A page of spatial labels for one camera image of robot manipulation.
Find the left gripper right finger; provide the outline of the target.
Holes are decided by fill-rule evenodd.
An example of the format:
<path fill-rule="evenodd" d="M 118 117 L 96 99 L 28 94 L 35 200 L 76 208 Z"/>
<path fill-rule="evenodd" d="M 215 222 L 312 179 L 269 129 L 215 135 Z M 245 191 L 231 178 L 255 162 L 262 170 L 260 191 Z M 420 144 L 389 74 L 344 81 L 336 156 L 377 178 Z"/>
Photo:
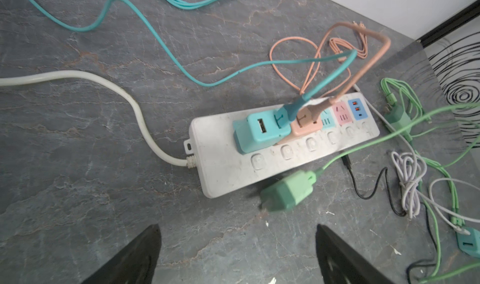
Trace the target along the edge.
<path fill-rule="evenodd" d="M 390 279 L 326 225 L 317 225 L 316 256 L 325 284 L 388 284 Z"/>

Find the white multicolour power strip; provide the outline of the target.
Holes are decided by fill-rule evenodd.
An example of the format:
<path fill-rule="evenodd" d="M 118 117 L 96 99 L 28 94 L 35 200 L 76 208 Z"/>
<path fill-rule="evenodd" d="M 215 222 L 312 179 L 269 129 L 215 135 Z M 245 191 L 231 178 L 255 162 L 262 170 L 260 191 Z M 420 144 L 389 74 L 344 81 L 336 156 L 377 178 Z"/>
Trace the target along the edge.
<path fill-rule="evenodd" d="M 282 145 L 246 155 L 238 152 L 233 124 L 259 107 L 192 120 L 187 155 L 194 156 L 203 194 L 214 199 L 328 155 L 367 142 L 380 135 L 377 123 L 361 93 L 347 93 L 321 115 L 322 129 Z"/>

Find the light green charger plug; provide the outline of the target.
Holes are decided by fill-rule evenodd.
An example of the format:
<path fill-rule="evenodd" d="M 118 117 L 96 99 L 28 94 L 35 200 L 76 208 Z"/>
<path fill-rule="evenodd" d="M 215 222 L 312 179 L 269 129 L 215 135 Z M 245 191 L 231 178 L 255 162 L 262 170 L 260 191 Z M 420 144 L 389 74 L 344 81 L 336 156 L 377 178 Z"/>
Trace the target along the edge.
<path fill-rule="evenodd" d="M 261 191 L 261 208 L 269 212 L 293 209 L 311 195 L 316 180 L 313 171 L 296 171 Z"/>

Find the small green charger plug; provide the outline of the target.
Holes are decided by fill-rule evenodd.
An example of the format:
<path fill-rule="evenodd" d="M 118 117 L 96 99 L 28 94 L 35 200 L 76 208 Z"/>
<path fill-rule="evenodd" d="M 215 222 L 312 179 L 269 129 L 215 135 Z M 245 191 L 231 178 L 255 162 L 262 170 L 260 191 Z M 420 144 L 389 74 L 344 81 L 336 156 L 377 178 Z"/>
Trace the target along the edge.
<path fill-rule="evenodd" d="M 386 120 L 385 125 L 390 132 L 402 129 L 412 122 L 410 116 L 400 103 L 393 105 L 389 111 L 384 114 L 384 118 Z"/>

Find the teal charger plug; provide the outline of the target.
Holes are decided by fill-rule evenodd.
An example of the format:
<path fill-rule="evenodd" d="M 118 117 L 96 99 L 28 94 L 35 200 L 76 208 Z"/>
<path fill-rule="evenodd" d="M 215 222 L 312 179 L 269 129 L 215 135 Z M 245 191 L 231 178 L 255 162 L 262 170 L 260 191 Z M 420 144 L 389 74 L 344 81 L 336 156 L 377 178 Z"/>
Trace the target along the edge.
<path fill-rule="evenodd" d="M 291 126 L 278 125 L 275 114 L 278 110 L 266 110 L 249 114 L 233 121 L 234 140 L 240 154 L 249 154 L 271 147 L 291 134 Z"/>

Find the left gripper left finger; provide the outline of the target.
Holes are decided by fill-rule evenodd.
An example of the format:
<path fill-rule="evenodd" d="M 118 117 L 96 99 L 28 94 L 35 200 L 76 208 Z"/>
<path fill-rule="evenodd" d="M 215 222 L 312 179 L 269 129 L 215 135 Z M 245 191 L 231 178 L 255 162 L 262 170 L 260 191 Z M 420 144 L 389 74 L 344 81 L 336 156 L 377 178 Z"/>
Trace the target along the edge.
<path fill-rule="evenodd" d="M 160 227 L 152 224 L 83 282 L 150 284 L 153 281 L 160 251 Z"/>

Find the pink charger plug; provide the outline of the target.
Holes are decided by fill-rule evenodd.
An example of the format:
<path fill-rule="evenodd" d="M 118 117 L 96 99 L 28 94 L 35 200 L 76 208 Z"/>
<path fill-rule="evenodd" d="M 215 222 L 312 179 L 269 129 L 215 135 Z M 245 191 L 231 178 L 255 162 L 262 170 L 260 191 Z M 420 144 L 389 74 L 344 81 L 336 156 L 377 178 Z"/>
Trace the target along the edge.
<path fill-rule="evenodd" d="M 300 139 L 301 137 L 320 131 L 323 127 L 321 117 L 318 116 L 315 120 L 310 109 L 304 107 L 298 112 L 296 119 L 292 122 L 291 133 L 276 145 L 282 145 Z"/>

